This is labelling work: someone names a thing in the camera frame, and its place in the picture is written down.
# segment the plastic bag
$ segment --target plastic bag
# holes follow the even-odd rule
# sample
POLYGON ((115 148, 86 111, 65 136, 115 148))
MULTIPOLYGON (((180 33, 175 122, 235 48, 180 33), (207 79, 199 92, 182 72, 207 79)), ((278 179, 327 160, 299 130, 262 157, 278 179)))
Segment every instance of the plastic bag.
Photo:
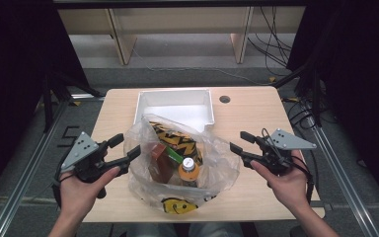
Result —
POLYGON ((128 187, 150 206, 167 213, 182 214, 197 209, 220 192, 230 189, 239 176, 240 158, 230 151, 229 142, 208 131, 199 133, 166 118, 145 115, 124 135, 124 153, 138 144, 141 155, 130 164, 128 187), (150 122, 158 122, 173 131, 188 134, 196 141, 202 156, 198 188, 177 185, 179 176, 176 175, 168 184, 153 181, 149 173, 151 151, 160 139, 150 122))

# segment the bottle cap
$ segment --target bottle cap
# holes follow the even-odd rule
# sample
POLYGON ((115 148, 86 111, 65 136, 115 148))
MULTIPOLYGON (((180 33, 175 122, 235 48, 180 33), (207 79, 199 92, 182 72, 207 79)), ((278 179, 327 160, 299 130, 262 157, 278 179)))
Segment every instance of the bottle cap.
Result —
POLYGON ((183 161, 183 168, 186 171, 192 171, 195 166, 195 163, 193 162, 192 158, 186 158, 183 161))

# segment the bottle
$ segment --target bottle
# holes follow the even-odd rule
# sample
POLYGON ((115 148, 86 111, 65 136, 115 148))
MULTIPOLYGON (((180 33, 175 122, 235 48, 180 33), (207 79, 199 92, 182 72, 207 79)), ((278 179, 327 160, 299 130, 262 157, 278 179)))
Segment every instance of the bottle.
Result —
POLYGON ((199 167, 192 158, 185 158, 183 163, 178 168, 183 186, 197 188, 196 179, 199 175, 199 167))

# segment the forearm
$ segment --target forearm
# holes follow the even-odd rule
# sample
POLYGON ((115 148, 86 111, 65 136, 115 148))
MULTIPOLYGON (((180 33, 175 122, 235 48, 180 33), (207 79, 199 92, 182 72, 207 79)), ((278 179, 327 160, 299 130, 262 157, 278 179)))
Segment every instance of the forearm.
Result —
POLYGON ((81 223, 82 218, 60 213, 48 237, 73 237, 81 223))
POLYGON ((289 208, 300 222, 307 236, 335 237, 339 236, 310 206, 289 208))

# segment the wooden desk in background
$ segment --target wooden desk in background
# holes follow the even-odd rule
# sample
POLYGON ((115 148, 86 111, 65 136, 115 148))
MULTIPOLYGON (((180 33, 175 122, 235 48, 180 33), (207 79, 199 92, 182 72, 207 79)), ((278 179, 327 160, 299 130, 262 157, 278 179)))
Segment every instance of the wooden desk in background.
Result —
MULTIPOLYGON (((251 152, 261 152, 255 144, 240 138, 240 131, 260 135, 266 128, 293 132, 277 91, 273 87, 211 87, 215 124, 211 132, 234 142, 251 152), (221 96, 230 102, 220 102, 221 96)), ((92 137, 96 141, 126 133, 133 125, 138 93, 169 89, 113 89, 107 93, 92 137)), ((106 161, 123 156, 122 144, 109 151, 106 161)), ((293 219, 255 171, 243 167, 235 185, 208 201, 199 209, 182 215, 167 214, 148 206, 128 189, 128 175, 114 179, 106 186, 107 196, 98 199, 85 222, 199 222, 199 221, 257 221, 293 219)), ((319 200, 316 192, 312 200, 319 200)), ((314 208, 324 216, 322 207, 314 208)))

